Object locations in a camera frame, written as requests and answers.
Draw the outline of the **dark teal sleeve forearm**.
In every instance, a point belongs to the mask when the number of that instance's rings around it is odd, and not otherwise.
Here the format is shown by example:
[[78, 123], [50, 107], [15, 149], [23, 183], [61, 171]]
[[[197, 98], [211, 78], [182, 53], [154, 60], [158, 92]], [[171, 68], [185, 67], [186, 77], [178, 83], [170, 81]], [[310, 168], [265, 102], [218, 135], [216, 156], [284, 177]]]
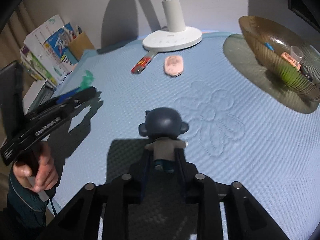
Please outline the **dark teal sleeve forearm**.
[[8, 184], [7, 207], [1, 211], [1, 229], [45, 228], [49, 202], [42, 201], [37, 193], [24, 188], [12, 171], [9, 173]]

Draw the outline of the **left hand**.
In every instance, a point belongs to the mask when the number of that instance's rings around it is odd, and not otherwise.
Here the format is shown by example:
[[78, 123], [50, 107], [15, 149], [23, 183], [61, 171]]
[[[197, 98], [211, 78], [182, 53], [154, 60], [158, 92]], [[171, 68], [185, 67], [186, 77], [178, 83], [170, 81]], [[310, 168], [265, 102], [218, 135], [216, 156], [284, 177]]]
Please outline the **left hand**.
[[14, 176], [23, 188], [33, 192], [39, 193], [52, 189], [57, 184], [59, 176], [48, 143], [39, 142], [33, 149], [33, 155], [33, 160], [36, 159], [38, 164], [36, 174], [33, 174], [28, 164], [16, 161], [12, 168]]

